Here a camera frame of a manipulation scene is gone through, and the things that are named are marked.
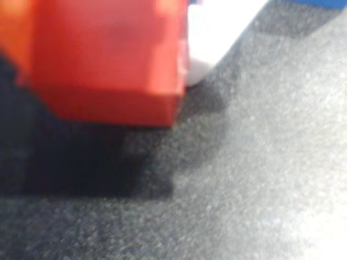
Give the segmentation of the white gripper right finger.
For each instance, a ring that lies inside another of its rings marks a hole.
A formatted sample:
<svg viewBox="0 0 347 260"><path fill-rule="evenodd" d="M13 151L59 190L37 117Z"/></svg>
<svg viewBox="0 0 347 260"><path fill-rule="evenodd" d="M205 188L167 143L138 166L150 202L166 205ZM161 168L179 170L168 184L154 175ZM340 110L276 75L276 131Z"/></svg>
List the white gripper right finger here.
<svg viewBox="0 0 347 260"><path fill-rule="evenodd" d="M186 84L201 82L268 1L189 1L190 68Z"/></svg>

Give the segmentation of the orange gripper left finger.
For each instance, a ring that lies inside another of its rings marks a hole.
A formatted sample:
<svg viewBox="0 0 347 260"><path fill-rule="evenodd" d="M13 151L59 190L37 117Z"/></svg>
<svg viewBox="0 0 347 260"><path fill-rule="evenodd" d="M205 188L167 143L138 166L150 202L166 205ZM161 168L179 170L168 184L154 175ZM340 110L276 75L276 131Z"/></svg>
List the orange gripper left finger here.
<svg viewBox="0 0 347 260"><path fill-rule="evenodd" d="M1 1L1 52L21 70L29 70L34 1Z"/></svg>

